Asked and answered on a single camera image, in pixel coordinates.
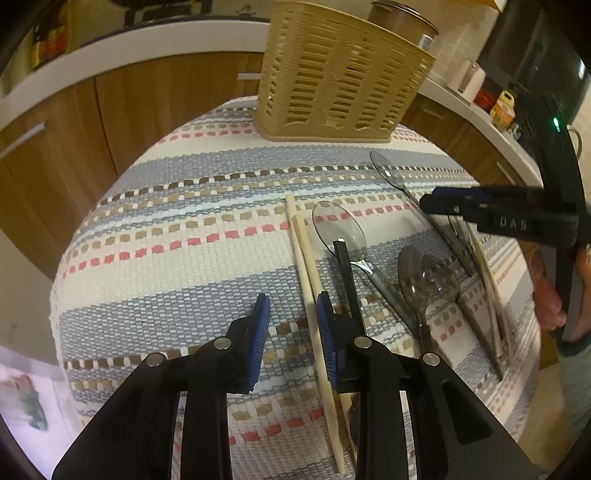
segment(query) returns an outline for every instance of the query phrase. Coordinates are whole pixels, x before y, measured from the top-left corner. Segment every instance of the beige plastic basket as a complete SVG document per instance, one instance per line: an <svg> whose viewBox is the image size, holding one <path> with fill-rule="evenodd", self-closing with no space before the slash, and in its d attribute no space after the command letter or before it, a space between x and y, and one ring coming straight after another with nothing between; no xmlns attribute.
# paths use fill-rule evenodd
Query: beige plastic basket
<svg viewBox="0 0 591 480"><path fill-rule="evenodd" d="M275 0L256 127L273 141L388 142L434 61L360 18Z"/></svg>

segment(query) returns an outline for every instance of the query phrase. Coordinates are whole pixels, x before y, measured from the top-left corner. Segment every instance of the clear plastic spoon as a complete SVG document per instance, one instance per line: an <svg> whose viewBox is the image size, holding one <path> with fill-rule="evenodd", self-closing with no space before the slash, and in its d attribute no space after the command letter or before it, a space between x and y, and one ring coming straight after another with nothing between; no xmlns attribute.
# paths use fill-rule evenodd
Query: clear plastic spoon
<svg viewBox="0 0 591 480"><path fill-rule="evenodd" d="M375 150L369 152L369 158L374 164L376 171L382 176L382 178L386 180L392 187L401 192L417 208L417 211L419 211L422 214L423 218L429 223L429 225L431 225L431 227L433 227L433 229L437 233L439 233L442 240L447 244L447 246L456 256L458 262L460 262L460 265L462 265L462 268L464 269L466 274L469 277L474 275L474 267L471 265L470 261L466 259L465 253L463 252L465 245L458 245L456 241L459 241L459 239L456 240L455 238L449 238L443 230L443 227L435 221L435 218L433 218L431 215L423 213L423 211L419 207L417 199L413 197L411 193L408 191L402 175L392 172L392 164L388 161L388 159Z"/></svg>
<svg viewBox="0 0 591 480"><path fill-rule="evenodd" d="M476 320L476 317L474 317L474 312L462 298L462 295L460 294L460 283L454 275L453 270L432 255L423 256L421 264L423 266L423 271L425 271L431 278L437 295L460 307L464 320L472 329L472 332L484 350L486 357L492 364L497 378L499 381L502 381L503 370L501 369L501 365L499 364L492 347L486 341L486 336L480 328L480 324Z"/></svg>
<svg viewBox="0 0 591 480"><path fill-rule="evenodd" d="M424 271L421 252L411 245L398 254L398 285L404 300L418 317L419 344L421 353L433 351L431 329L427 323L427 307L436 299L431 278Z"/></svg>
<svg viewBox="0 0 591 480"><path fill-rule="evenodd" d="M388 277L368 258L367 241L361 227L353 216L333 202L322 201L312 210L314 228L325 247L334 255L333 242L342 240L347 245L351 265L360 268L392 307L415 338L418 338L417 323L413 311L402 295L390 285Z"/></svg>

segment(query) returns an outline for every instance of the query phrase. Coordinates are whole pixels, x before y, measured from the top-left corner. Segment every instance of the tablecloth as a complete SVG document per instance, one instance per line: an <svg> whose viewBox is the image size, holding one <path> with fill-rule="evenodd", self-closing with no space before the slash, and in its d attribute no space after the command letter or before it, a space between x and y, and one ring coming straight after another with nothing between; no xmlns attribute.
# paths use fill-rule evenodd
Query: tablecloth
<svg viewBox="0 0 591 480"><path fill-rule="evenodd" d="M402 126L387 144L273 143L257 133L254 108L255 99L235 100L176 129L142 155L89 213L63 255L51 294L59 360L78 414L87 422L148 353L191 354L248 314L264 292L272 311L259 382L250 395L228 396L234 476L337 478L285 194L295 194L306 220L318 200L341 203L362 226L371 258L392 281L404 245L448 260L463 275L464 298L492 341L477 276L465 277L440 237L374 170L369 152L383 153L417 196L474 180ZM324 287L334 303L343 303L336 261L308 223ZM504 380L494 376L457 307L436 303L429 321L456 372L518 437L537 380L539 332L531 282L515 240L482 235L480 241L517 347ZM362 272L355 275L368 335L392 351L418 354ZM343 441L348 444L346 432ZM409 455L412 459L412 444ZM348 474L339 478L354 478L351 458L347 462ZM176 467L173 474L178 475Z"/></svg>

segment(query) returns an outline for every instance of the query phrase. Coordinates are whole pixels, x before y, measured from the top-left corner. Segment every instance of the yellow bottle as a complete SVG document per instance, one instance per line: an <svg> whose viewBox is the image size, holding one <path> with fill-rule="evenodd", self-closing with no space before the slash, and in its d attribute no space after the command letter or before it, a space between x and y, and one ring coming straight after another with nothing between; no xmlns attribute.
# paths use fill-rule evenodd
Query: yellow bottle
<svg viewBox="0 0 591 480"><path fill-rule="evenodd" d="M515 97L503 90L491 108L492 124L504 132L515 119Z"/></svg>

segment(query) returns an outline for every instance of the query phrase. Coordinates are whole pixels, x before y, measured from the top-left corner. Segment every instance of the floor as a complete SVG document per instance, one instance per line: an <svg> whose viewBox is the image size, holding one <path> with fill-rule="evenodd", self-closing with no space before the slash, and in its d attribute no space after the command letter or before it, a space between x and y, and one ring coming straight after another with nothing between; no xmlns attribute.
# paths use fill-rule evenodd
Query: floor
<svg viewBox="0 0 591 480"><path fill-rule="evenodd" d="M540 371L538 387L519 446L534 463L550 472L562 461L570 437L564 419L564 402L558 381L558 365Z"/></svg>
<svg viewBox="0 0 591 480"><path fill-rule="evenodd" d="M1 346L0 415L48 479L81 428L61 369Z"/></svg>

